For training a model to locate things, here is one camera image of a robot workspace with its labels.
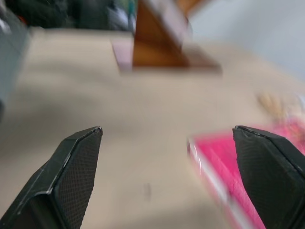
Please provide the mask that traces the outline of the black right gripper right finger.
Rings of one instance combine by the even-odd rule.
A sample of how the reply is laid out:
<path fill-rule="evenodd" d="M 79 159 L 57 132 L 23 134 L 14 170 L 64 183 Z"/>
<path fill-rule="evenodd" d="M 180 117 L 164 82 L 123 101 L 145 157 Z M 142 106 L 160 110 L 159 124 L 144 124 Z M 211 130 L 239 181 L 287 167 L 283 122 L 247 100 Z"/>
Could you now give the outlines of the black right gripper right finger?
<path fill-rule="evenodd" d="M 305 156 L 285 137 L 236 126 L 243 186 L 267 229 L 305 227 Z"/>

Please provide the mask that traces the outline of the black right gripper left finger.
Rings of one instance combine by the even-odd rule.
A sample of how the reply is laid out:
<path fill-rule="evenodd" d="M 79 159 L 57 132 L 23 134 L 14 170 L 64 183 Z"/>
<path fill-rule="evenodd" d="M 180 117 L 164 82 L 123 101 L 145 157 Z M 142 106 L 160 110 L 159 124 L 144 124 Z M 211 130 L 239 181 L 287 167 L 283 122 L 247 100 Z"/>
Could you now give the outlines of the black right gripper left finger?
<path fill-rule="evenodd" d="M 63 139 L 0 219 L 2 229 L 79 229 L 91 198 L 101 127 Z"/>

